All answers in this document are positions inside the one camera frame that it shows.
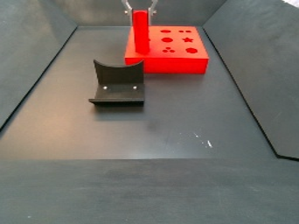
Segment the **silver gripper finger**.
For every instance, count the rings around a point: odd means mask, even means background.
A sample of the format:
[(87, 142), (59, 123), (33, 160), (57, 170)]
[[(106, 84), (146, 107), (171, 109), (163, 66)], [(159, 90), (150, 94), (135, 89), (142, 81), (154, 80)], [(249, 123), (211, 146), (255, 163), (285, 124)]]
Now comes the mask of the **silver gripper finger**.
[(125, 8), (126, 8), (125, 13), (130, 17), (130, 24), (133, 25), (133, 23), (134, 23), (134, 18), (133, 18), (134, 9), (133, 9), (133, 7), (130, 5), (129, 0), (121, 0), (121, 1), (122, 1), (122, 4), (125, 5)]
[(155, 6), (158, 5), (159, 0), (151, 0), (151, 1), (153, 1), (151, 6), (147, 9), (147, 12), (149, 12), (149, 25), (153, 24), (153, 16), (157, 14)]

